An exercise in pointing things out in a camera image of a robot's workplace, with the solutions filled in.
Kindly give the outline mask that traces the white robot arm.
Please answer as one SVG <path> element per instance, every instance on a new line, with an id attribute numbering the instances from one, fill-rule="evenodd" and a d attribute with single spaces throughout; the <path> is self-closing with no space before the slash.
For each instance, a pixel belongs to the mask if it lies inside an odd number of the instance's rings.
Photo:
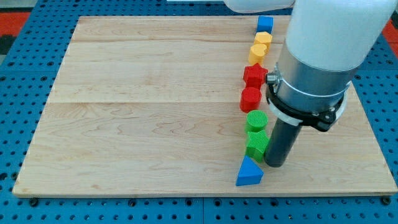
<path id="1" fill-rule="evenodd" d="M 234 12 L 293 8 L 284 45 L 268 75 L 267 100 L 280 131 L 329 130 L 345 110 L 358 67 L 397 0 L 225 1 Z"/>

